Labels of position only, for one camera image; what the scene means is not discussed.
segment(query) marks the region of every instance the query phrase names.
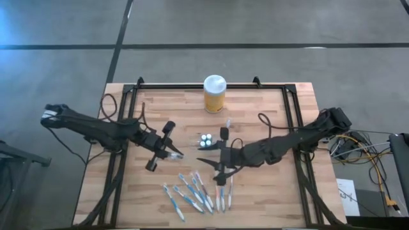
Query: cylindrical canister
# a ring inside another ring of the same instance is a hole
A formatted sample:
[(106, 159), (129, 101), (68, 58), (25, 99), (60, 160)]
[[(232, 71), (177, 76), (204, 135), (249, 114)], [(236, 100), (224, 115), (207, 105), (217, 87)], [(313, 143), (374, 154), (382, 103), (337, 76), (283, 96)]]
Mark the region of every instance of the cylindrical canister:
[(204, 107), (208, 112), (220, 112), (223, 109), (226, 87), (226, 80), (219, 75), (211, 75), (204, 80)]

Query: concrete floor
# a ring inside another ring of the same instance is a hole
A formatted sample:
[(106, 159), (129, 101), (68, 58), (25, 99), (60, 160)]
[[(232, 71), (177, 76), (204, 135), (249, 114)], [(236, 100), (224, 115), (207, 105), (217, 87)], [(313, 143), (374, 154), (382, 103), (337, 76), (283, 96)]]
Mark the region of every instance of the concrete floor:
[[(0, 45), (115, 44), (127, 0), (0, 0)], [(124, 44), (409, 42), (409, 15), (385, 0), (138, 0)], [(47, 103), (96, 116), (113, 50), (0, 50), (0, 139), (52, 157), (27, 178), (16, 229), (71, 224), (84, 166), (40, 126)], [(114, 82), (312, 82), (320, 108), (342, 107), (356, 129), (409, 132), (409, 49), (123, 50)], [(81, 136), (58, 130), (82, 156)], [(372, 135), (383, 142), (387, 135)], [(403, 200), (392, 156), (383, 160)], [(338, 178), (378, 190), (370, 165), (335, 165)], [(401, 206), (404, 215), (407, 211)]]

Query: wooden table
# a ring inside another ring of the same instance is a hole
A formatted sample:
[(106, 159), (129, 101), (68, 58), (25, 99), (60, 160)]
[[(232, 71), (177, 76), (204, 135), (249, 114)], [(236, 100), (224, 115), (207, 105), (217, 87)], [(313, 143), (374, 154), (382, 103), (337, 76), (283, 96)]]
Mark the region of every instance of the wooden table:
[[(296, 83), (296, 85), (302, 117), (307, 124), (318, 115), (313, 86), (311, 83)], [(105, 92), (113, 94), (119, 104), (122, 88), (123, 84), (108, 84)], [(202, 215), (172, 191), (185, 215), (186, 223), (183, 223), (161, 186), (163, 183), (170, 186), (179, 185), (184, 192), (191, 195), (178, 179), (178, 173), (183, 173), (190, 181), (189, 172), (198, 170), (215, 202), (213, 169), (196, 158), (205, 157), (218, 161), (219, 151), (198, 151), (197, 141), (200, 134), (213, 134), (214, 138), (217, 138), (220, 127), (225, 126), (229, 118), (231, 120), (229, 140), (240, 137), (244, 140), (244, 144), (257, 141), (268, 135), (268, 127), (257, 117), (259, 112), (264, 112), (274, 125), (286, 127), (287, 121), (280, 91), (229, 89), (226, 92), (225, 108), (217, 114), (209, 114), (204, 110), (203, 92), (197, 89), (138, 90), (134, 117), (140, 114), (142, 102), (146, 103), (145, 113), (148, 125), (158, 132), (167, 121), (176, 123), (171, 138), (174, 145), (185, 154), (185, 158), (177, 162), (161, 160), (158, 162), (156, 171), (149, 172), (144, 167), (153, 153), (130, 143), (117, 227), (305, 226), (291, 151), (278, 164), (265, 164), (256, 169), (245, 168), (236, 174), (232, 209), (225, 213)], [(107, 99), (104, 102), (104, 108), (110, 114), (114, 108), (112, 101)], [(273, 130), (273, 135), (287, 133), (287, 130)], [(235, 147), (240, 147), (240, 143), (236, 142)], [(93, 146), (89, 157), (101, 150), (100, 146)], [(84, 220), (100, 199), (108, 161), (109, 156), (106, 154), (94, 159), (87, 166), (73, 224)], [(346, 222), (336, 177), (326, 151), (316, 151), (313, 168), (320, 196), (338, 219)], [(311, 215), (314, 216), (311, 199), (309, 204)], [(111, 206), (112, 204), (108, 205), (108, 215), (111, 214)]]

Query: toothbrush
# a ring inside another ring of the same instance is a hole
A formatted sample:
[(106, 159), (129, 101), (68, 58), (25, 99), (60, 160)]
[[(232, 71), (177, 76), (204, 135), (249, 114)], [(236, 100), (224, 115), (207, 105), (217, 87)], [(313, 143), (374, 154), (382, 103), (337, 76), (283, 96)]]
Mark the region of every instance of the toothbrush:
[(190, 185), (187, 183), (187, 181), (185, 180), (185, 177), (184, 177), (181, 173), (179, 173), (179, 178), (180, 178), (183, 182), (185, 182), (187, 188), (193, 193), (193, 195), (196, 197), (196, 199), (197, 199), (201, 204), (203, 204), (203, 201), (202, 201), (202, 199), (200, 198), (200, 195), (194, 190), (194, 188), (193, 188), (192, 186), (190, 186)]
[(228, 199), (229, 210), (231, 209), (232, 196), (233, 196), (233, 176), (230, 177), (230, 189), (229, 189), (229, 199)]
[(184, 222), (184, 221), (185, 221), (185, 217), (183, 216), (183, 213), (180, 211), (178, 205), (176, 204), (176, 201), (174, 201), (174, 199), (173, 199), (171, 193), (169, 192), (169, 189), (167, 188), (167, 185), (166, 185), (166, 184), (164, 184), (164, 190), (165, 190), (165, 192), (167, 193), (167, 195), (169, 196), (169, 198), (171, 198), (171, 202), (172, 202), (172, 204), (173, 204), (173, 206), (174, 206), (174, 208), (175, 208), (177, 214), (178, 214), (179, 217), (181, 218), (181, 221)]
[(220, 212), (220, 194), (219, 194), (219, 187), (216, 184), (216, 209)]
[(204, 204), (206, 205), (207, 209), (211, 214), (213, 214), (212, 207), (210, 207), (209, 202), (207, 201), (205, 195), (200, 191), (199, 185), (197, 184), (196, 178), (194, 177), (193, 173), (191, 172), (190, 175), (192, 176), (192, 182), (194, 186), (196, 186), (197, 191), (199, 192), (200, 198), (204, 201)]
[(194, 202), (188, 195), (181, 192), (180, 189), (176, 185), (173, 186), (173, 190), (179, 193), (186, 202), (188, 202), (190, 205), (193, 206), (193, 208), (197, 209), (202, 214), (205, 213), (205, 211), (202, 208), (200, 208), (200, 206), (196, 202)]
[(196, 172), (195, 172), (195, 175), (196, 175), (196, 178), (199, 180), (199, 182), (200, 182), (200, 184), (201, 184), (201, 186), (202, 186), (202, 190), (203, 190), (203, 192), (204, 192), (204, 194), (205, 194), (205, 196), (206, 196), (206, 198), (207, 198), (207, 201), (208, 201), (209, 204), (210, 204), (210, 207), (212, 207), (212, 209), (214, 209), (213, 202), (212, 202), (212, 198), (211, 198), (211, 197), (209, 196), (209, 194), (207, 193), (207, 190), (206, 190), (206, 188), (205, 188), (205, 185), (203, 184), (203, 181), (202, 181), (202, 179), (200, 178), (199, 172), (196, 171)]
[(221, 199), (222, 199), (222, 211), (225, 212), (226, 207), (224, 206), (224, 186), (221, 186), (220, 196), (221, 196)]

